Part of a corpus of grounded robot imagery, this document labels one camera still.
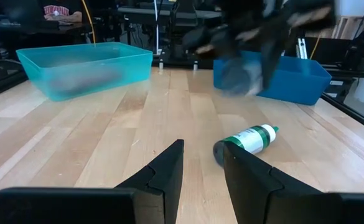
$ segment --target plastic bin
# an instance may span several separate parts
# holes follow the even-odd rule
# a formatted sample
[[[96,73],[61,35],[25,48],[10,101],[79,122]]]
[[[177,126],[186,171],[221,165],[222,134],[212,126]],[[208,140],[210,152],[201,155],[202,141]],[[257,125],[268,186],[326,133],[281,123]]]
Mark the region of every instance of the plastic bin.
[[[27,76],[60,101],[146,80],[152,52],[117,42],[17,50]]]
[[[252,62],[260,60],[261,54],[242,52]],[[213,85],[220,87],[224,60],[213,62]],[[331,81],[331,75],[315,60],[281,57],[271,80],[270,87],[258,96],[304,105],[314,105]]]

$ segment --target yellow cable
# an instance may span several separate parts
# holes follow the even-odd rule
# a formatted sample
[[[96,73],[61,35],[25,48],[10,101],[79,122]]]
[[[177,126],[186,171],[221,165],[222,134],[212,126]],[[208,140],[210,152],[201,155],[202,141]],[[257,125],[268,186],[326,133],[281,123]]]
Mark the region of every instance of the yellow cable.
[[[316,51],[316,49],[317,49],[317,46],[318,46],[319,41],[320,41],[320,36],[321,36],[321,33],[319,33],[319,37],[317,38],[316,44],[314,45],[314,48],[313,48],[312,54],[310,55],[310,59],[312,59],[312,57],[313,57],[313,55],[314,55],[314,52],[315,52],[315,51]]]
[[[89,13],[89,10],[88,10],[88,6],[86,6],[85,0],[81,0],[81,1],[82,1],[82,4],[83,4],[83,7],[85,8],[85,12],[86,12],[86,14],[88,16],[89,23],[90,23],[90,27],[92,28],[93,43],[95,44],[96,43],[95,29],[93,28],[93,22],[92,22],[92,19],[90,17],[90,13]]]

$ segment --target wooden table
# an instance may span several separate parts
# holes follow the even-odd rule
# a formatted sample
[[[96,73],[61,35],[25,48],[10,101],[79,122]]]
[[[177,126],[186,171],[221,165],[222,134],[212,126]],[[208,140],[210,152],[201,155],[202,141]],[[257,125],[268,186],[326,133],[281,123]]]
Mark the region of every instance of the wooden table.
[[[224,98],[211,71],[156,68],[150,81],[60,103],[29,82],[0,94],[0,189],[114,187],[184,139],[178,223],[235,223],[212,146],[264,123],[280,131],[258,157],[323,191],[364,192],[364,126],[325,101]]]

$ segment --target green bottle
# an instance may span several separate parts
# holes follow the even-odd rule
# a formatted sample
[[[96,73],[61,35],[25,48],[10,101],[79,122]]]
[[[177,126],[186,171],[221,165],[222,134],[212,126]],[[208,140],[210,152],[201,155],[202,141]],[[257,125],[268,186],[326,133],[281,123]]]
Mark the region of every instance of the green bottle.
[[[226,147],[225,142],[227,141],[236,144],[252,154],[259,153],[275,140],[278,130],[278,127],[273,127],[268,124],[253,126],[234,136],[216,142],[213,146],[213,155],[216,161],[223,166],[223,148]]]

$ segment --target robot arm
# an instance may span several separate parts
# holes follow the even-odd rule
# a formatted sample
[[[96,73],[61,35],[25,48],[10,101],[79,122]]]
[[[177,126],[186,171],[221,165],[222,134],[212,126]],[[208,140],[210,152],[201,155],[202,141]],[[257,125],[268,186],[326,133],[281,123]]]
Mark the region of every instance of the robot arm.
[[[334,0],[214,0],[222,23],[199,27],[184,36],[186,49],[200,58],[227,60],[222,90],[232,95],[257,94],[269,87],[279,58],[294,29],[321,30],[335,24]],[[261,61],[247,62],[240,49],[260,46]]]

